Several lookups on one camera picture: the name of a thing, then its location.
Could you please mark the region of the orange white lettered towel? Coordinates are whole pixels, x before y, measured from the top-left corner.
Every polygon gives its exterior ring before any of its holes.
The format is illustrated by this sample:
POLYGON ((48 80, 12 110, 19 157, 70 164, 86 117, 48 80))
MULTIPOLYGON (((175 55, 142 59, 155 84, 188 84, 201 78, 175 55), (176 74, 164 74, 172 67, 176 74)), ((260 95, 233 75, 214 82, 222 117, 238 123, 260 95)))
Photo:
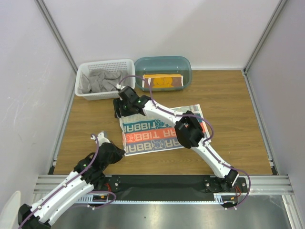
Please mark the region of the orange white lettered towel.
POLYGON ((210 134, 202 121, 203 113, 200 105, 166 108, 161 104, 148 102, 144 107, 146 116, 134 114, 119 118, 123 133, 123 146, 126 156, 152 153, 183 148, 177 140, 174 126, 182 119, 182 114, 191 111, 198 116, 198 122, 205 137, 210 134))

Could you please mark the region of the yellow brown bear towel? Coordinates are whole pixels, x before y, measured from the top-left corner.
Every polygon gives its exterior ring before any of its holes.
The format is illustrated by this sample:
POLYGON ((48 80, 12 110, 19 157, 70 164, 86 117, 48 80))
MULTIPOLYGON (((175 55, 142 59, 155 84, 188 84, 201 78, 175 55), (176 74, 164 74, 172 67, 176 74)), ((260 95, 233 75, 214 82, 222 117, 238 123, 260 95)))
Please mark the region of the yellow brown bear towel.
POLYGON ((181 74, 145 74, 143 75, 142 87, 155 88, 174 88, 183 87, 183 76, 181 74))

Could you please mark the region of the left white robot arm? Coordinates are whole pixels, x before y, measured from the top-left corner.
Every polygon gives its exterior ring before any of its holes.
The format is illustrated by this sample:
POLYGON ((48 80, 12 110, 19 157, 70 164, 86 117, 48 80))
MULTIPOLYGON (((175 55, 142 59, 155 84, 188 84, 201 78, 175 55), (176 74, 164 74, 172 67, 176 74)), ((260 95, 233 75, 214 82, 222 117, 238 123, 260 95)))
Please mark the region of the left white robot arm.
POLYGON ((78 162, 73 171, 49 194, 18 211, 20 229, 49 229, 82 196, 105 187, 104 170, 125 154, 113 143, 102 143, 98 151, 78 162))

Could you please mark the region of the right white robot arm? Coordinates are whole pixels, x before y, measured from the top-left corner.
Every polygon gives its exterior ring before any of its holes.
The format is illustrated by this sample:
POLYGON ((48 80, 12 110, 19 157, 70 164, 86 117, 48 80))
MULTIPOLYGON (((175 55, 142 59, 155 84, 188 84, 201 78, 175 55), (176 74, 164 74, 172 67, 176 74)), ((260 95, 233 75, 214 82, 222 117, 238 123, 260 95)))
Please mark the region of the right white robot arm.
POLYGON ((237 185, 239 173, 236 168, 226 163, 209 143, 207 135, 199 122, 200 117, 191 111, 178 112, 163 106, 146 95, 141 97, 129 86, 120 86, 118 99, 115 99, 115 117, 128 117, 141 114, 159 119, 174 127, 180 145, 196 152, 220 178, 223 191, 232 191, 237 185))

